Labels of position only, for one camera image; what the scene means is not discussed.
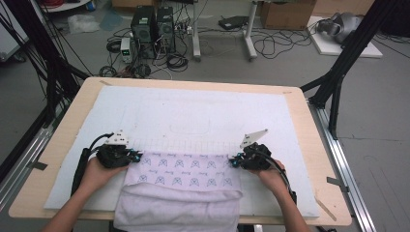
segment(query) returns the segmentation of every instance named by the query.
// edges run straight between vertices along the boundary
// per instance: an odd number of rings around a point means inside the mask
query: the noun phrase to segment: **desk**
[[[257,2],[258,1],[263,1],[263,0],[255,0],[251,2],[250,5],[250,11],[249,11],[249,21],[248,21],[248,27],[247,30],[244,31],[244,39],[249,51],[249,60],[251,61],[252,59],[255,59],[257,57],[256,54],[256,50],[253,46],[253,42],[252,39],[250,38],[250,33],[252,32],[252,26],[253,26],[253,21],[255,19],[255,14],[256,14],[256,10],[257,10]],[[197,4],[198,4],[198,0],[194,0],[193,1],[193,18],[194,18],[194,22],[193,22],[193,26],[192,26],[192,47],[193,47],[193,58],[196,61],[200,61],[201,60],[201,48],[199,45],[199,35],[198,35],[198,19],[199,19],[199,15],[198,15],[198,9],[197,9]]]
[[[53,187],[65,155],[75,141],[78,130],[93,107],[101,88],[105,85],[284,95],[320,212],[320,217],[307,219],[307,223],[312,225],[349,225],[351,223],[350,213],[339,187],[326,182],[327,177],[334,178],[335,174],[305,97],[299,88],[101,77],[91,77],[84,82],[40,157],[40,162],[48,164],[48,167],[44,171],[33,169],[9,210],[11,217],[51,218],[54,216],[55,211],[44,209],[44,202]],[[113,217],[114,212],[84,211],[79,218],[113,220]],[[283,224],[283,221],[278,217],[240,216],[240,223]]]

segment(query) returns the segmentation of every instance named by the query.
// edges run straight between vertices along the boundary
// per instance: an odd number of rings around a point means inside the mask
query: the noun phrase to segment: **white cloth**
[[[130,166],[115,210],[126,231],[236,231],[242,197],[228,155],[144,153]]]

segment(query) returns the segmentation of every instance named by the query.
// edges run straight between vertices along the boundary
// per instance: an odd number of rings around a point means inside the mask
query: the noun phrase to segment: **computer tower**
[[[135,43],[149,44],[158,39],[158,26],[153,6],[137,6],[131,22]]]
[[[137,55],[142,59],[156,59],[157,52],[154,49],[154,45],[151,43],[142,43],[137,51]]]
[[[161,38],[161,51],[175,52],[174,12],[172,7],[161,7],[157,11],[157,24]]]

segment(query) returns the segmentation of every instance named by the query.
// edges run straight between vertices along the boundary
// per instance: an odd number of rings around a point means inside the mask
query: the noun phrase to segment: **towel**
[[[125,231],[236,231],[242,197],[228,155],[144,153],[127,171],[114,227]]]

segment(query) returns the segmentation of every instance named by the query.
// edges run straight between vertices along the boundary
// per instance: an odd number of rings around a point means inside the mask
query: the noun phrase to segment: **person's right hand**
[[[275,161],[279,164],[280,168],[284,170],[284,165],[279,161]],[[268,188],[274,195],[287,193],[287,187],[284,183],[280,173],[274,168],[271,167],[268,170],[250,170],[251,173],[257,175],[260,181]]]
[[[84,190],[91,195],[96,190],[102,188],[109,179],[127,168],[127,166],[105,168],[97,158],[91,158],[88,160],[87,168],[78,189]]]

